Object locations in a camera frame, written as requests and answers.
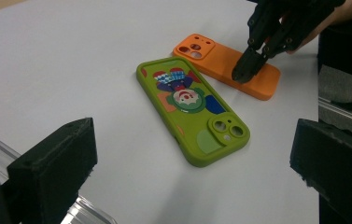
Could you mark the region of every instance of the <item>white table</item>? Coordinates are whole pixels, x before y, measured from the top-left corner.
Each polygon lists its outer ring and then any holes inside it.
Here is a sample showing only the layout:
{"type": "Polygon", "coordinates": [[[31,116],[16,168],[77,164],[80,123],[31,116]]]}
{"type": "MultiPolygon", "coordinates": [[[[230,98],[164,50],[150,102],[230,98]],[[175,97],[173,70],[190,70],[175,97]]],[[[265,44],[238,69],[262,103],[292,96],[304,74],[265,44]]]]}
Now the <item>white table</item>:
{"type": "Polygon", "coordinates": [[[0,10],[0,140],[24,153],[93,117],[99,163],[80,194],[119,223],[318,223],[318,194],[289,168],[298,118],[317,119],[317,42],[269,63],[266,102],[212,78],[251,131],[242,150],[189,165],[135,78],[192,33],[243,51],[255,4],[29,0],[0,10]]]}

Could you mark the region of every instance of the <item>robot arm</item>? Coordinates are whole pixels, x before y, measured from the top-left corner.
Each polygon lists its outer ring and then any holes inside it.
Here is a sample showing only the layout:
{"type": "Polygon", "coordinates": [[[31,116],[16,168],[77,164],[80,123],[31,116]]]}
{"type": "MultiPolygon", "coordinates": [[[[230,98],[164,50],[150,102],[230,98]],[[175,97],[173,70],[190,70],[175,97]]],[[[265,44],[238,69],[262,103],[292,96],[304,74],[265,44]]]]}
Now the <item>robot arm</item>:
{"type": "Polygon", "coordinates": [[[248,48],[232,71],[232,79],[246,83],[268,59],[295,50],[345,0],[248,0],[258,3],[247,22],[248,48]]]}

